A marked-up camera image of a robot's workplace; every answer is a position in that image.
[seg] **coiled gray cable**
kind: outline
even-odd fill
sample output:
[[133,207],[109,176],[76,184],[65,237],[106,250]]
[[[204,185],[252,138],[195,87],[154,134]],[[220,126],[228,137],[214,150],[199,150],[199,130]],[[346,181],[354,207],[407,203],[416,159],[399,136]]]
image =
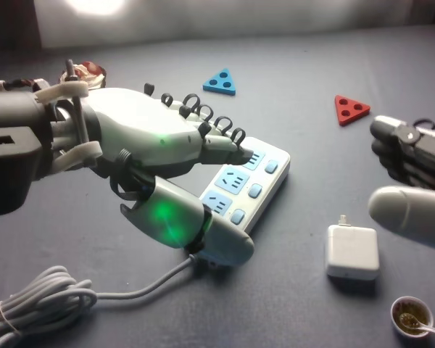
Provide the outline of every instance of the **coiled gray cable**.
[[58,330],[90,310],[99,299],[136,299],[159,288],[195,263],[195,257],[170,270],[146,288],[127,293],[96,293],[92,282],[77,282],[62,266],[42,272],[28,286],[0,302],[0,348],[24,336]]

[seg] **white power adapter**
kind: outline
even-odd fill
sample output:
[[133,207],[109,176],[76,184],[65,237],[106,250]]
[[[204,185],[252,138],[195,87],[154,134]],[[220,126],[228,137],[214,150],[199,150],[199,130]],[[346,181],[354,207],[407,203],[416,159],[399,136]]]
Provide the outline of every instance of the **white power adapter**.
[[351,226],[345,215],[338,225],[328,227],[327,274],[371,281],[377,277],[379,268],[376,230]]

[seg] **bright light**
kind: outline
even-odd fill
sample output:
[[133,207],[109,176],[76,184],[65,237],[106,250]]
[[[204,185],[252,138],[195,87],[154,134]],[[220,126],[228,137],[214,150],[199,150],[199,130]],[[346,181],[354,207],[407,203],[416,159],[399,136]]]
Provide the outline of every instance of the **bright light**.
[[125,0],[66,0],[77,12],[86,15],[107,16],[116,13]]

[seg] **tabletop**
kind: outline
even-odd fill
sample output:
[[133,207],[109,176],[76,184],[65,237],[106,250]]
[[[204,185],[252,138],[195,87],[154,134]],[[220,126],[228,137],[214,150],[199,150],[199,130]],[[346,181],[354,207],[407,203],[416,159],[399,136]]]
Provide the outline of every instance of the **tabletop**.
[[[99,302],[77,325],[21,347],[435,347],[435,336],[401,339],[389,314],[410,295],[435,317],[435,249],[385,231],[367,209],[374,190],[395,184],[370,150],[373,116],[435,121],[435,26],[0,54],[0,79],[55,83],[65,58],[101,65],[111,87],[197,93],[248,136],[287,151],[291,169],[245,265],[188,269],[150,296]],[[204,92],[225,67],[236,95]],[[340,127],[337,94],[369,104],[371,115]],[[218,169],[196,165],[172,181],[199,196]],[[184,260],[137,231],[120,203],[90,170],[34,183],[24,206],[0,217],[0,300],[52,265],[98,292],[132,291]],[[377,230],[375,283],[326,276],[326,231],[340,214]]]

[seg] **spoon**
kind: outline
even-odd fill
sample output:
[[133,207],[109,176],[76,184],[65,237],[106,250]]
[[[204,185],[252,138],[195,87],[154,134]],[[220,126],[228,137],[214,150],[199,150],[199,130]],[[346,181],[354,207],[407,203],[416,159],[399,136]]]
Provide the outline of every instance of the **spoon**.
[[432,326],[428,326],[426,324],[422,324],[414,315],[409,313],[403,313],[399,316],[399,321],[401,324],[406,326],[407,328],[411,328],[413,330],[423,330],[428,332],[433,332],[435,334],[435,328]]

